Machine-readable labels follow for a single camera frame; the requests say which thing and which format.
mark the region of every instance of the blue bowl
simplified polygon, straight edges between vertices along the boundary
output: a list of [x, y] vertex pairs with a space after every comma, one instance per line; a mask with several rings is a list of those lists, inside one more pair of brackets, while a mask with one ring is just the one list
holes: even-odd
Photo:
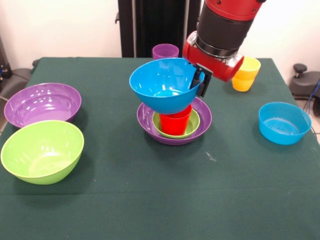
[[259, 110], [259, 128], [269, 141], [291, 145], [310, 130], [311, 119], [299, 107], [285, 102], [270, 102]]
[[129, 84], [139, 99], [159, 114], [183, 111], [195, 99], [200, 83], [190, 89], [196, 68], [184, 58], [162, 58], [137, 68]]

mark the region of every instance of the yellow cup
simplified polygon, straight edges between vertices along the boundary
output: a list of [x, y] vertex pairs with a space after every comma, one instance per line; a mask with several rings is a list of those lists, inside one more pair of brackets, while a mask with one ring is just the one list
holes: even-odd
[[261, 63], [254, 57], [245, 56], [239, 70], [232, 78], [232, 86], [239, 92], [248, 91], [254, 84], [259, 73]]

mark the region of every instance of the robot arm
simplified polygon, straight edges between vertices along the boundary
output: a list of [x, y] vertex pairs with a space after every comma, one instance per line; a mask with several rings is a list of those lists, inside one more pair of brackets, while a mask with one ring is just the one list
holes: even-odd
[[197, 31], [188, 36], [182, 53], [197, 68], [193, 84], [205, 74], [198, 96], [205, 95], [211, 75], [228, 82], [239, 70], [244, 57], [238, 50], [265, 1], [205, 0]]

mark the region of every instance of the green bowl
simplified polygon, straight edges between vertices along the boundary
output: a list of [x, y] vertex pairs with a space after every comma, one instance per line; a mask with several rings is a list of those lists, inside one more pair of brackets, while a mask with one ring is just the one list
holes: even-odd
[[8, 138], [1, 150], [1, 163], [25, 182], [54, 184], [77, 165], [84, 143], [82, 132], [69, 122], [39, 121]]
[[161, 123], [159, 113], [154, 112], [152, 116], [152, 122], [154, 124], [155, 129], [164, 137], [169, 139], [185, 139], [192, 134], [195, 133], [197, 128], [200, 125], [200, 117], [196, 110], [192, 109], [192, 112], [189, 117], [188, 124], [186, 126], [186, 130], [183, 135], [169, 135], [161, 131]]

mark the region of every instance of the cup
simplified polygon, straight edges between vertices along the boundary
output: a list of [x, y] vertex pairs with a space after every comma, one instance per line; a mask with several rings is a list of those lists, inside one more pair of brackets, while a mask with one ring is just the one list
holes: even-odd
[[179, 56], [179, 48], [169, 43], [162, 43], [152, 48], [152, 58], [165, 59], [165, 58], [177, 58]]
[[191, 112], [192, 106], [189, 104], [189, 106], [181, 112], [175, 114], [159, 114], [161, 131], [174, 136], [185, 134]]
[[259, 73], [261, 63], [254, 57], [245, 56], [239, 70], [232, 78], [232, 86], [239, 92], [248, 91], [254, 84]]

